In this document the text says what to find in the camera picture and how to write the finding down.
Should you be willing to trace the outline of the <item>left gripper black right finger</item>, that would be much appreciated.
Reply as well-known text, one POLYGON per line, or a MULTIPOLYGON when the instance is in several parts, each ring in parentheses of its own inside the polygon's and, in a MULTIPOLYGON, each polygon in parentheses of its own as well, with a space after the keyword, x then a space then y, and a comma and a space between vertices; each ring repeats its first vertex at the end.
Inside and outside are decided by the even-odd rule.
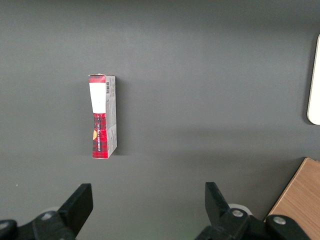
POLYGON ((231 208, 215 182, 205 183, 205 209, 210 225, 197 240, 309 240, 292 218, 272 214, 259 220, 238 207, 231 208))

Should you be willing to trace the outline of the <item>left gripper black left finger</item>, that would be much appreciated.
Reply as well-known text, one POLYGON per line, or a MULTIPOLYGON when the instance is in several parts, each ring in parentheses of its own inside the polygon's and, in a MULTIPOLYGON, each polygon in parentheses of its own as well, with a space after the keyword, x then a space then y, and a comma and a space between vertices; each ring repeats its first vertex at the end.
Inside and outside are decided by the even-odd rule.
POLYGON ((58 208, 19 226, 14 219, 0 221, 2 240, 74 240, 93 210, 92 185, 83 183, 58 208))

